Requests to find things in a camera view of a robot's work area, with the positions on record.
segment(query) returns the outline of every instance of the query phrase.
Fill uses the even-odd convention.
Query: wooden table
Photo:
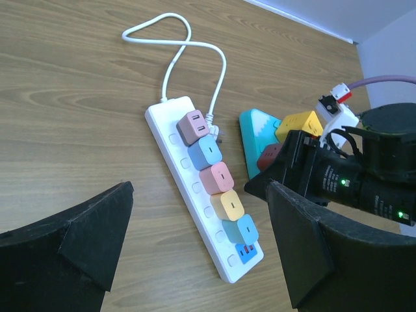
[[[215,122],[265,251],[235,285],[219,278],[144,119],[176,47],[120,38],[169,11],[229,63]],[[0,231],[131,181],[135,205],[102,311],[292,311],[267,206],[242,190],[238,117],[254,107],[278,118],[313,109],[336,84],[361,78],[355,47],[241,0],[2,0],[0,12]],[[171,19],[140,35],[182,39],[185,30]],[[190,47],[168,95],[189,95],[206,112],[219,71],[215,52]],[[354,110],[369,106],[365,90],[354,95]],[[381,218],[331,208],[397,231]]]

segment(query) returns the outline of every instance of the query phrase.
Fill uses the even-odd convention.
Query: power strip
[[[262,260],[264,253],[258,241],[251,246],[231,243],[213,209],[211,196],[176,127],[186,113],[194,110],[190,98],[181,97],[152,105],[145,117],[220,277],[235,283]]]

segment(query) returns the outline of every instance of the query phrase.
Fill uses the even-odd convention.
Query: yellow block
[[[244,216],[244,207],[234,190],[212,195],[211,203],[221,220],[237,221]]]
[[[290,130],[303,130],[317,137],[324,132],[318,116],[313,110],[286,116],[276,130],[276,137],[280,143],[286,140]]]

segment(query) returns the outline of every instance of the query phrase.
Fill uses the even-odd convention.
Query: pink plug
[[[234,187],[228,167],[222,161],[200,172],[200,179],[208,194],[224,193]]]
[[[200,110],[193,110],[177,123],[177,130],[186,146],[209,134],[209,127]]]

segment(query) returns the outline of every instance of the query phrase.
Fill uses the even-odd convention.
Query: blue charger
[[[195,169],[202,171],[222,161],[222,154],[212,135],[205,135],[188,148]]]
[[[237,221],[222,221],[222,227],[230,242],[235,244],[252,245],[259,239],[259,232],[249,214]]]

